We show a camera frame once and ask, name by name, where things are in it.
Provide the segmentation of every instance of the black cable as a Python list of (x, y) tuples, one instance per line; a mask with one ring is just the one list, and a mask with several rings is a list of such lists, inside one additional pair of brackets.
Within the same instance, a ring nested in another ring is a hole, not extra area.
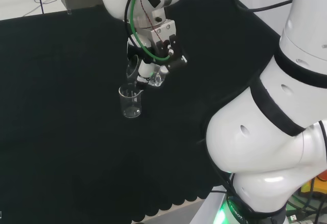
[(129, 39), (131, 40), (131, 42), (133, 43), (133, 45), (134, 45), (135, 47), (137, 47), (135, 41), (133, 40), (133, 38), (132, 38), (132, 36), (131, 36), (131, 35), (132, 35), (132, 34), (131, 34), (131, 30), (129, 29), (129, 27), (128, 27), (128, 22), (127, 22), (128, 7), (129, 7), (129, 5), (131, 4), (131, 1), (132, 1), (132, 0), (127, 0), (127, 4), (126, 4), (126, 8), (125, 8), (125, 14), (124, 14), (125, 31), (126, 31), (126, 33), (127, 33), (128, 38), (129, 38)]
[(226, 191), (217, 191), (217, 190), (212, 190), (211, 192), (219, 192), (219, 193), (225, 193), (225, 194), (227, 194)]
[(323, 140), (325, 142), (325, 149), (327, 150), (327, 135), (326, 135), (325, 126), (323, 125), (323, 122), (322, 121), (319, 121), (319, 125), (321, 127), (321, 132), (322, 132)]
[(320, 216), (320, 212), (321, 212), (322, 206), (326, 202), (326, 200), (327, 200), (327, 194), (324, 195), (323, 200), (321, 201), (321, 203), (319, 205), (318, 211), (316, 213), (315, 222), (313, 224), (318, 224), (318, 219), (319, 219), (319, 216)]
[(285, 1), (285, 2), (281, 2), (272, 6), (266, 6), (266, 7), (262, 7), (262, 8), (256, 8), (256, 9), (246, 9), (244, 7), (242, 7), (240, 5), (240, 1), (239, 0), (234, 0), (235, 5), (237, 6), (237, 8), (241, 11), (246, 11), (246, 12), (260, 12), (260, 11), (267, 11), (267, 10), (271, 10), (271, 9), (275, 9), (281, 6), (285, 6), (288, 5), (290, 3), (292, 3), (293, 0), (289, 0), (289, 1)]
[(287, 204), (289, 206), (292, 206), (295, 209), (295, 213), (294, 214), (296, 214), (298, 212), (307, 212), (307, 213), (310, 213), (310, 214), (316, 213), (316, 211), (314, 211), (314, 210), (301, 210), (302, 209), (301, 207), (297, 206), (296, 204), (294, 204), (294, 203), (292, 203), (290, 201), (287, 201)]
[[(300, 199), (299, 199), (297, 196), (295, 196), (295, 195), (292, 195), (292, 197), (293, 197), (293, 198), (295, 198), (295, 200), (296, 200), (296, 201), (298, 201), (299, 203), (301, 203), (301, 204), (303, 204), (303, 205), (305, 205), (305, 204), (306, 204), (306, 202), (304, 202), (304, 201), (300, 200)], [(308, 205), (307, 207), (309, 207), (310, 209), (313, 209), (313, 210), (315, 210), (315, 211), (317, 211), (317, 210), (318, 210), (316, 207), (313, 207), (312, 205)]]
[(313, 195), (313, 188), (314, 188), (314, 185), (315, 185), (315, 179), (313, 178), (313, 179), (311, 180), (311, 186), (310, 186), (310, 194), (309, 194), (309, 198), (308, 198), (307, 202), (305, 203), (305, 205), (300, 209), (300, 211), (305, 210), (305, 209), (310, 205), (310, 202), (311, 202), (311, 199), (312, 199), (312, 195)]

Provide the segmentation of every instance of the black tablecloth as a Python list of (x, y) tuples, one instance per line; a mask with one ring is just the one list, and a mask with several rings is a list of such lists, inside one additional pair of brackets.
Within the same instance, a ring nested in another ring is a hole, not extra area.
[(118, 96), (127, 37), (103, 7), (0, 22), (2, 223), (130, 223), (220, 184), (201, 125), (278, 36), (230, 0), (181, 0), (167, 15), (189, 63), (132, 120)]

